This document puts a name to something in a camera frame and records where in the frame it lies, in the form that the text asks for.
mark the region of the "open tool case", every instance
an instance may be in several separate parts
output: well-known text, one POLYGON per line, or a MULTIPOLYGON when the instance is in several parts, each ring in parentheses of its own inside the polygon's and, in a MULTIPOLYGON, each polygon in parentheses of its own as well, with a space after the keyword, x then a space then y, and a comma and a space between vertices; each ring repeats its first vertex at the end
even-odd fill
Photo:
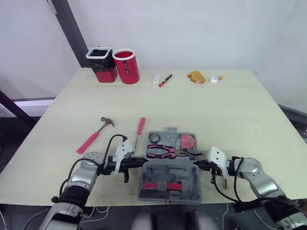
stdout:
POLYGON ((150 132, 146 146, 148 162, 144 163, 142 168, 138 199, 199 204, 200 171, 198 166, 193 164, 197 160, 194 154, 197 154, 194 134, 177 133, 176 128, 168 128, 167 132, 150 132), (170 153, 175 151, 180 156, 170 153))

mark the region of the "hammer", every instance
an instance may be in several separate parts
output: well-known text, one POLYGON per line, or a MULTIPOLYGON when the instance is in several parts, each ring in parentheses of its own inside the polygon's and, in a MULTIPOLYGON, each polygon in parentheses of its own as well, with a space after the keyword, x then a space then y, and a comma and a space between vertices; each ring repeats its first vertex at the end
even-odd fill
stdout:
POLYGON ((104 124, 97 132, 93 133, 93 134, 86 140, 86 142, 85 142, 80 148, 77 149, 77 151, 76 151, 77 153, 83 154, 84 151, 94 142, 94 140, 96 140, 96 138, 99 136, 100 131, 101 131, 104 127, 106 127, 107 125, 112 125, 112 126, 114 127, 114 124, 113 124, 113 122, 112 122, 111 119, 102 117, 100 120, 101 120, 101 121, 104 121, 105 124, 104 124))

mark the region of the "black pole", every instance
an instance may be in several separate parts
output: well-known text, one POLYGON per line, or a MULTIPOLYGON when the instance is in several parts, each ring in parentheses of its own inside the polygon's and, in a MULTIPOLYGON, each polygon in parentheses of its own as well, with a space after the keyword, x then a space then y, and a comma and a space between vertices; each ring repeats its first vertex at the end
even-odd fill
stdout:
POLYGON ((67 0, 47 0, 52 1, 56 10, 55 16, 57 17, 60 26, 74 52, 81 67, 89 67, 85 55, 88 52, 85 41, 79 30, 77 22, 72 14, 71 8, 67 0))
POLYGON ((16 117, 22 120, 30 128, 33 128, 36 121, 18 107, 7 95, 0 90, 0 104, 10 110, 16 117))

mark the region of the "hammer head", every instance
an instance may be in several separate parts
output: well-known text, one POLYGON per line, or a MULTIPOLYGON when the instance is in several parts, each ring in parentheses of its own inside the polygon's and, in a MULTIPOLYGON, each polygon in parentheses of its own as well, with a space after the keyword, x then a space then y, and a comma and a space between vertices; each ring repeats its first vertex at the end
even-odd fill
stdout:
POLYGON ((105 126, 111 124, 114 127, 113 121, 111 119, 102 117, 100 120, 105 122, 105 126))

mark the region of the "gray tool case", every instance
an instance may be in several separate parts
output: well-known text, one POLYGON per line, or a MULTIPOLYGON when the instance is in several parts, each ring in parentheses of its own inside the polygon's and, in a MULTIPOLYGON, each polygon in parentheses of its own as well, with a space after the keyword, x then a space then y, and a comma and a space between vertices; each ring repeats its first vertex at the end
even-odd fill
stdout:
POLYGON ((195 139, 193 148, 187 149, 189 153, 197 154, 196 137, 192 133, 177 133, 176 128, 168 128, 167 132, 150 132, 147 140, 145 157, 148 162, 142 167, 142 176, 139 185, 138 199, 142 201, 175 203, 175 204, 200 204, 201 184, 200 170, 193 164, 197 156, 188 155, 174 159, 149 158, 150 155, 167 153, 165 149, 150 149, 150 145, 172 146, 180 150, 181 135, 191 135, 195 139), (156 138, 150 141, 151 134, 156 138))

